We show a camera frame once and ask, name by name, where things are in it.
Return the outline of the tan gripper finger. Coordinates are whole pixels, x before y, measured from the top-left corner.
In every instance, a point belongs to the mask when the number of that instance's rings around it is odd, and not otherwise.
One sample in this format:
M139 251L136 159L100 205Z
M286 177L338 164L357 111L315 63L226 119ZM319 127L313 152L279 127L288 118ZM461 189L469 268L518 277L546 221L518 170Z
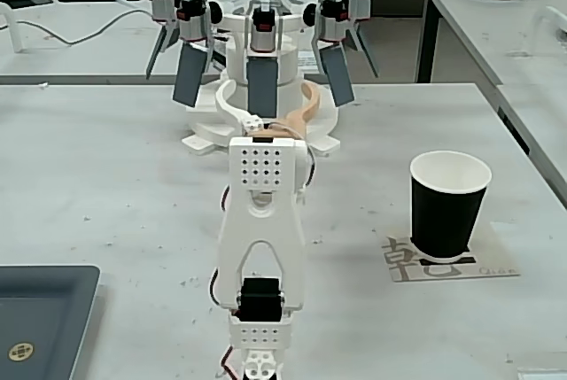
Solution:
M267 128L253 132L255 138L306 138L307 124L317 114L321 103L319 87L310 81L303 81L301 92L307 103L289 112L284 119L271 122Z

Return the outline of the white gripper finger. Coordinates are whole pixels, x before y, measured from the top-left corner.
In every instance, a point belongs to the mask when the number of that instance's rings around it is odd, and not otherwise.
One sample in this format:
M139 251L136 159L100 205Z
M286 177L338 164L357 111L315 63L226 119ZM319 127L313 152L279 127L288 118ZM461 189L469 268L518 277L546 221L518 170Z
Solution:
M250 114L244 109L237 108L229 103L237 90L234 80L224 81L215 93L215 106L217 112L225 122L237 132L243 134L259 131L263 128L263 120L258 115Z

